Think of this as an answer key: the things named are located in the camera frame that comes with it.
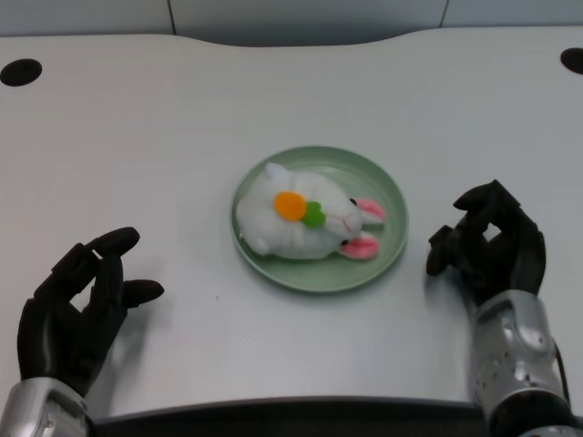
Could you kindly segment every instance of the white plush bunny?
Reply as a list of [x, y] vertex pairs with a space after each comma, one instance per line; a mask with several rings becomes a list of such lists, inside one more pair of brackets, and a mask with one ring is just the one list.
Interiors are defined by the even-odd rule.
[[373, 200], [349, 198], [328, 178], [268, 163], [237, 206], [240, 234], [253, 251], [289, 259], [321, 259], [335, 251], [353, 259], [379, 249], [363, 224], [383, 224]]

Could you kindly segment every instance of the gray wall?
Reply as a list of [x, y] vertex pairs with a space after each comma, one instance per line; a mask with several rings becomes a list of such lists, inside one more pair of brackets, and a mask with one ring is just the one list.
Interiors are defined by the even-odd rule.
[[[361, 43], [475, 25], [583, 25], [583, 0], [170, 0], [176, 31], [243, 46]], [[0, 36], [173, 31], [168, 0], [0, 0]]]

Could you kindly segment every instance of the round hole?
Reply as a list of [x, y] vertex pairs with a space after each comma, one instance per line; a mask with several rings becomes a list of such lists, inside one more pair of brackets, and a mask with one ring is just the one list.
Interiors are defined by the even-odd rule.
[[583, 75], [583, 48], [568, 48], [561, 53], [561, 62], [573, 73]]
[[0, 71], [0, 82], [8, 86], [28, 85], [38, 79], [43, 66], [35, 59], [18, 59]]

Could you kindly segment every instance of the robotic wrist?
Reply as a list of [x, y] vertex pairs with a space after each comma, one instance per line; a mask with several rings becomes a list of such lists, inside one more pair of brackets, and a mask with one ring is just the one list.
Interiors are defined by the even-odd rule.
[[570, 426], [546, 426], [526, 432], [518, 437], [581, 437], [583, 434]]
[[59, 380], [24, 380], [10, 391], [0, 437], [86, 437], [86, 410], [83, 398]]
[[471, 384], [492, 434], [516, 437], [536, 428], [576, 426], [555, 371], [557, 346], [542, 301], [525, 291], [505, 291], [480, 306], [474, 322]]

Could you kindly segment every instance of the round plate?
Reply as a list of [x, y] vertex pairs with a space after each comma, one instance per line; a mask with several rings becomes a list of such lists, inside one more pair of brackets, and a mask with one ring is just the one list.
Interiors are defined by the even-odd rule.
[[[340, 254], [317, 260], [290, 260], [262, 257], [240, 238], [236, 207], [263, 171], [275, 162], [290, 170], [305, 170], [330, 178], [352, 198], [373, 198], [386, 212], [382, 227], [366, 227], [379, 239], [379, 254], [374, 259], [353, 260]], [[409, 218], [401, 190], [386, 172], [371, 160], [336, 147], [310, 146], [284, 150], [272, 155], [245, 176], [230, 208], [230, 225], [236, 246], [259, 273], [295, 290], [327, 293], [352, 289], [376, 278], [397, 259], [407, 240]]]

